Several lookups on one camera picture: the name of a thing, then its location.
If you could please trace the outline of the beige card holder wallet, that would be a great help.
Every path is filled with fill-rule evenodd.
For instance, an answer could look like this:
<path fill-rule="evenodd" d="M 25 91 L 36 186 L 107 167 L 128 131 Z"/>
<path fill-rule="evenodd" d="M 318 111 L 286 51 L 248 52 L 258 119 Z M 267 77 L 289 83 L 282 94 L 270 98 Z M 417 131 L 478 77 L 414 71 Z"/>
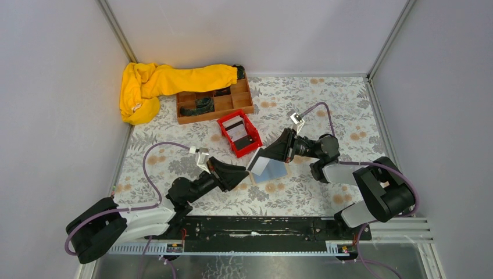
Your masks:
<path fill-rule="evenodd" d="M 277 160 L 270 160 L 266 165 L 265 169 L 261 175 L 250 173 L 250 179 L 252 184 L 267 183 L 274 180 L 287 177 L 291 174 L 289 165 L 284 162 L 279 162 Z"/>

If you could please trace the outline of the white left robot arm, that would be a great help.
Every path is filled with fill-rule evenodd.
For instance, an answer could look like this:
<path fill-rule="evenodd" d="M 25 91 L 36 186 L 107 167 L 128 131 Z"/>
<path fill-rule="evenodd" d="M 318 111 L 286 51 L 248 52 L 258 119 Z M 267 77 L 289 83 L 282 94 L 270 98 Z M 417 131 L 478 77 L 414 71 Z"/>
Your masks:
<path fill-rule="evenodd" d="M 106 197 L 76 217 L 66 226 L 66 253 L 79 263 L 91 263 L 116 244 L 147 236 L 159 236 L 182 228 L 183 219 L 192 211 L 191 204 L 218 188 L 233 190 L 248 177 L 244 166 L 224 163 L 214 157 L 197 179 L 178 177 L 165 197 L 156 204 L 119 205 Z"/>

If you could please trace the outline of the red plastic bin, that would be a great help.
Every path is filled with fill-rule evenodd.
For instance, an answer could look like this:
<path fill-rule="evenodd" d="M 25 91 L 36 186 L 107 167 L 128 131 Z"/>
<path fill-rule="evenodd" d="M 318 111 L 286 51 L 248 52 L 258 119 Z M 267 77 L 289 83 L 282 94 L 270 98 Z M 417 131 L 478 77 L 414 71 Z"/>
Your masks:
<path fill-rule="evenodd" d="M 230 144 L 233 154 L 241 158 L 262 146 L 258 130 L 243 110 L 237 110 L 217 120 L 222 136 Z"/>

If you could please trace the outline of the white card with magnetic stripe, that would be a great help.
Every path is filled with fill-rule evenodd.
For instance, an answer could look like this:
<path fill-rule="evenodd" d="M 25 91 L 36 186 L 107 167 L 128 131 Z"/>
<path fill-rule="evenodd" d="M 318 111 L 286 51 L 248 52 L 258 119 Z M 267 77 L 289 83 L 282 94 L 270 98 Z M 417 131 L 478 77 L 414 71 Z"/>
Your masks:
<path fill-rule="evenodd" d="M 264 148 L 258 148 L 246 167 L 248 171 L 257 176 L 260 176 L 264 172 L 266 166 L 270 162 L 270 158 L 264 156 L 264 151 Z"/>

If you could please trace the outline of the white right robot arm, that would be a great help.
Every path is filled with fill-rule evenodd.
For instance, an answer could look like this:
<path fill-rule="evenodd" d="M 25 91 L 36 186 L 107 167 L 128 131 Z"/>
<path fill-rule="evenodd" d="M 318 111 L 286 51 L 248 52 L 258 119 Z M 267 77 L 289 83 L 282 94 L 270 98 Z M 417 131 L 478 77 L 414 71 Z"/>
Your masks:
<path fill-rule="evenodd" d="M 382 223 L 417 206 L 419 199 L 411 182 L 385 156 L 372 162 L 343 162 L 339 159 L 339 142 L 331 134 L 317 140 L 302 137 L 292 128 L 285 128 L 272 144 L 260 148 L 259 156 L 289 163 L 294 157 L 314 158 L 310 164 L 312 177 L 326 184 L 347 184 L 358 187 L 362 201 L 354 203 L 335 217 L 347 228 L 365 223 Z"/>

